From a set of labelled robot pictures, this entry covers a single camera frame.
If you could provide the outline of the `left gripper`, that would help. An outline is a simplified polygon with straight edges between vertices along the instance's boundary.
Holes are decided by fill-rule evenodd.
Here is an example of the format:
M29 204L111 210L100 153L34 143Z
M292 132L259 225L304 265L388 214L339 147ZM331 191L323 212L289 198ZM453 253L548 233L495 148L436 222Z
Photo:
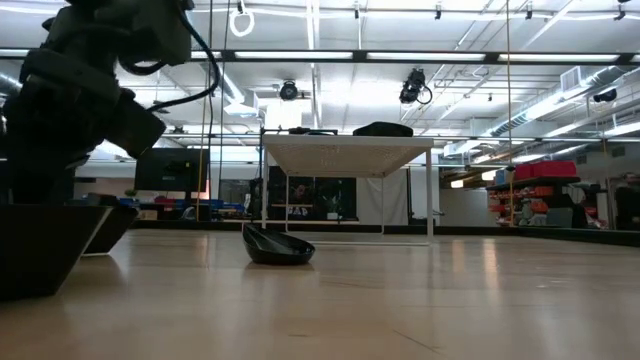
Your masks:
M86 162L107 141L107 121L123 88L115 75L118 59L114 50L89 47L27 53L21 88L3 107L6 155L16 172L9 177L14 203L64 204L73 198L75 170L67 169Z

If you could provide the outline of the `black wavy square bowl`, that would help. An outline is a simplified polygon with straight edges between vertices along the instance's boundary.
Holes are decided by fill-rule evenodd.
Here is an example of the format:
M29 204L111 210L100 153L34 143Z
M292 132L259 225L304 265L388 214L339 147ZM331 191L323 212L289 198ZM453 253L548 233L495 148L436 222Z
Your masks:
M130 207L114 207L84 251L84 256L106 255L118 243L138 216Z
M56 294L111 211L0 205L0 302Z

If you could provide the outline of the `black flat monitor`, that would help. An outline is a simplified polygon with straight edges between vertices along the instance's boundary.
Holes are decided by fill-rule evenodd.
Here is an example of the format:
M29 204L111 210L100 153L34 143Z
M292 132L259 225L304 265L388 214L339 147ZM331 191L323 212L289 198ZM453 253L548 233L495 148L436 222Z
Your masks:
M164 192L204 192L209 154L200 149L152 148L136 162L134 189Z

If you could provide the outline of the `blue storage bins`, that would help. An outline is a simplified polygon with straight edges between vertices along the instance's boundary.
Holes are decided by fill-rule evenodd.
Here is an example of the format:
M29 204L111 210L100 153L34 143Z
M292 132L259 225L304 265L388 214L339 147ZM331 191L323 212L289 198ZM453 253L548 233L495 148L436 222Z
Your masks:
M119 202L122 205L138 205L143 204L143 201L140 199L134 198L120 198ZM164 206L174 207L174 208L182 208L184 206L184 199L172 199L172 198L163 198L160 200L151 200L150 204L162 204ZM241 203L230 203L225 202L219 199L195 199L193 198L190 202L192 206L199 204L200 206L209 206L211 209L234 209L237 212L244 212L245 206Z

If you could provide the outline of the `black thin stand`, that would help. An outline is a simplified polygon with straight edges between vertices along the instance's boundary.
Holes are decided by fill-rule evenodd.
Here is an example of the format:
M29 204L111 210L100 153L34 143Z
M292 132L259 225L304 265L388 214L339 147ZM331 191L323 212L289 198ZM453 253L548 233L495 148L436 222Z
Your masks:
M284 144L290 135L281 135L279 130L265 129L262 127L259 133L259 175L261 180L260 196L261 196L261 220L262 229L266 229L268 225L268 180L269 180L269 158L270 151L268 145Z

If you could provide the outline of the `black long crossbeam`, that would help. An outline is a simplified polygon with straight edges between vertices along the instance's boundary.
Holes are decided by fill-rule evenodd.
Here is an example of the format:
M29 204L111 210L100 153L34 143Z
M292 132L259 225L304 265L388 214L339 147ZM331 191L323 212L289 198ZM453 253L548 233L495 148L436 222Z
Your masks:
M215 50L218 62L380 63L516 66L640 66L640 53L544 53L374 50Z

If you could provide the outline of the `dark GAP poster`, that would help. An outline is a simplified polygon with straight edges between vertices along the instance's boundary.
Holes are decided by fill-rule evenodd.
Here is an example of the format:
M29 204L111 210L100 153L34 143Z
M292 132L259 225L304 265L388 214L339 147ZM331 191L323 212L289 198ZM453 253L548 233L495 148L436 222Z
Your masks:
M356 179L287 177L278 166L269 167L268 218L271 220L334 221L326 216L324 196L340 192L340 221L357 220Z

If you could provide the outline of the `small potted plant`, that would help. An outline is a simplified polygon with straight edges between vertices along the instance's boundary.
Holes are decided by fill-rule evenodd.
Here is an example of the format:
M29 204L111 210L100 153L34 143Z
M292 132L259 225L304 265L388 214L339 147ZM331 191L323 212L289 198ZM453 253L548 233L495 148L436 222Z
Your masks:
M324 196L326 216L328 220L340 220L342 217L342 195L340 192Z

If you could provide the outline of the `white perforated shelf rack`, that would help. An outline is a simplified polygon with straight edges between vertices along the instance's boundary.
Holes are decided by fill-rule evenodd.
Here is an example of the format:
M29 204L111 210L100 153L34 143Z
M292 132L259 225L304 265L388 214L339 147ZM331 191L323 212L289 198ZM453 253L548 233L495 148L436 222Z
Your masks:
M286 177L384 179L423 154L426 167L426 238L415 245L425 247L435 240L433 147L434 140L426 137L268 134L261 137L264 156L261 167L267 172L269 161L274 160Z

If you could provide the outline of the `white curtain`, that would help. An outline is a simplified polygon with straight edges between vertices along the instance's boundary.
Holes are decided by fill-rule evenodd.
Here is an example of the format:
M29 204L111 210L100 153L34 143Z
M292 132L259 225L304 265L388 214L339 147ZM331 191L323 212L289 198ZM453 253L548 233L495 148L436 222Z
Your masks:
M401 168L385 178L357 178L357 218L361 225L407 225L408 170Z

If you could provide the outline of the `shelf with red bins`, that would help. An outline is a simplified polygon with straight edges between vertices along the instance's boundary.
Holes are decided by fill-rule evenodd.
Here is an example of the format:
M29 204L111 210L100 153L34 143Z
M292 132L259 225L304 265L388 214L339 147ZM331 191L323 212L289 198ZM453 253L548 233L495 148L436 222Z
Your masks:
M606 190L579 177L516 180L517 165L499 170L487 188L488 209L496 224L512 227L605 229Z

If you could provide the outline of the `red storage bin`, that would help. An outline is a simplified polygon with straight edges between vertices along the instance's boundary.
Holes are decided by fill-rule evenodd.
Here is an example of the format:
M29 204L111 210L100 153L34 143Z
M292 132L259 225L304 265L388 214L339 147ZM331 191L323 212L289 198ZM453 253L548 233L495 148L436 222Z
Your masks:
M577 168L573 161L539 161L519 164L515 168L515 179L526 180L541 177L575 177Z

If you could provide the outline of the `white air vent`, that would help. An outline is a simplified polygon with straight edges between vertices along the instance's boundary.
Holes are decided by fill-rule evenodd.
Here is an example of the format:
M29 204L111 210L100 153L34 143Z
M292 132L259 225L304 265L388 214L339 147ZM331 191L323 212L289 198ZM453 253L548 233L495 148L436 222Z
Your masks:
M563 92L581 87L581 70L580 66L575 66L560 75L560 85Z

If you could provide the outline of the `person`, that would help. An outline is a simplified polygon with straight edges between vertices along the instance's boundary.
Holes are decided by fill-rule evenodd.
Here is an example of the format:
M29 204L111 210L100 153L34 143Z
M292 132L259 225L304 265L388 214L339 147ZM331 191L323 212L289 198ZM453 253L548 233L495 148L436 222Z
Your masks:
M640 231L640 174L626 173L615 189L616 228Z

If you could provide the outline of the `silver ventilation duct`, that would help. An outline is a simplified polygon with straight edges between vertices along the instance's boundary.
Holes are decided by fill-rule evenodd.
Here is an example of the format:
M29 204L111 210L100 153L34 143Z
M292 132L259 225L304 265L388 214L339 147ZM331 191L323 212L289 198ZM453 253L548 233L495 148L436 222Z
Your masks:
M581 87L563 92L560 83L548 89L541 95L516 106L511 112L492 122L482 136L500 137L510 129L522 126L544 116L547 116L574 101L599 94L611 88L616 88L640 71L638 66L580 66Z
M259 106L257 95L249 90L242 89L237 85L226 73L223 72L223 64L216 64L218 70L214 70L209 62L206 53L202 50L194 50L191 52L191 61L198 62L203 71L208 75L205 85L209 86L216 79L215 75L219 74L222 79L219 81L218 87L213 92L214 95L222 96L222 109L227 115L241 118L250 118L259 116Z

